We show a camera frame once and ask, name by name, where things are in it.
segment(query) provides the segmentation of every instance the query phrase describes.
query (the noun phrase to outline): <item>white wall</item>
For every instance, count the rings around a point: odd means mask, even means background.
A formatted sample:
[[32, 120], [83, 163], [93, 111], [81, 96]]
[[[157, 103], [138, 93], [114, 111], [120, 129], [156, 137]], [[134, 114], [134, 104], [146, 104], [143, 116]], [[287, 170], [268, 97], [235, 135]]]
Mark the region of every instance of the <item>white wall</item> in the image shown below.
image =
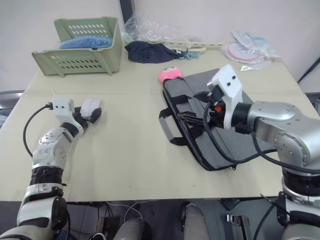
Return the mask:
[[296, 80], [320, 56], [317, 0], [134, 1], [136, 11], [149, 13], [159, 22], [180, 27], [185, 34], [203, 41], [231, 41], [233, 28], [265, 37]]
[[118, 17], [118, 0], [0, 0], [0, 92], [24, 90], [36, 74], [33, 51], [54, 49], [54, 20]]

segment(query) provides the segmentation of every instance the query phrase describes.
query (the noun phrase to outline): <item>navy blue cloth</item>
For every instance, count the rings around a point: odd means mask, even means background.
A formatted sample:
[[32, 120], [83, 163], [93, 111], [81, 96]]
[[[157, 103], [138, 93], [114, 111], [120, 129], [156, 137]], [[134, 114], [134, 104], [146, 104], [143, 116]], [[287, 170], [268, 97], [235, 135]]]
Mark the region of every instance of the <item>navy blue cloth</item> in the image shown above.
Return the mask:
[[182, 57], [162, 43], [151, 44], [146, 41], [132, 41], [124, 47], [128, 51], [128, 59], [141, 64], [159, 64]]

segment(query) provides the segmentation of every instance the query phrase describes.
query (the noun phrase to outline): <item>metal bracket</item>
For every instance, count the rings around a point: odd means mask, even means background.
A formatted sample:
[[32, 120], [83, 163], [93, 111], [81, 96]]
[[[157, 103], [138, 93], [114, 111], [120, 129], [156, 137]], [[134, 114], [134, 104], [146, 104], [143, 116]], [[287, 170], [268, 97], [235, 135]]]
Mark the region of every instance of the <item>metal bracket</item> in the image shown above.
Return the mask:
[[233, 214], [227, 214], [226, 221], [228, 223], [235, 224], [236, 226], [241, 227], [244, 240], [252, 240], [248, 216], [235, 216]]

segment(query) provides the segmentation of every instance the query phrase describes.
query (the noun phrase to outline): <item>green plastic basket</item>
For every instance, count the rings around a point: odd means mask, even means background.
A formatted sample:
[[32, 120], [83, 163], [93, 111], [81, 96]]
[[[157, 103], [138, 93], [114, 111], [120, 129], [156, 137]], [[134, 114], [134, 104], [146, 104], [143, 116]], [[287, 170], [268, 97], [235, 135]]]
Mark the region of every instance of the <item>green plastic basket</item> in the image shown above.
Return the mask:
[[112, 73], [120, 67], [122, 40], [116, 17], [58, 19], [54, 21], [60, 42], [84, 35], [112, 37], [107, 48], [55, 49], [34, 51], [32, 56], [44, 75]]

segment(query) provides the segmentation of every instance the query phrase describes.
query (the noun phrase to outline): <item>blue cloth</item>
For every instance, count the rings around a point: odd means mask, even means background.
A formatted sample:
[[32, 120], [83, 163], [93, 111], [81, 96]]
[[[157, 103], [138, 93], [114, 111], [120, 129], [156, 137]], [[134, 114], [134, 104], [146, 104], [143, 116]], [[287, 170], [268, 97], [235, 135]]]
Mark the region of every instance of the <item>blue cloth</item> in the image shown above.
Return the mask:
[[142, 64], [159, 64], [182, 57], [161, 43], [151, 44], [146, 41], [132, 41], [124, 47], [128, 51], [128, 59]]
[[64, 41], [60, 49], [98, 49], [108, 48], [112, 45], [112, 37], [108, 36], [79, 36]]

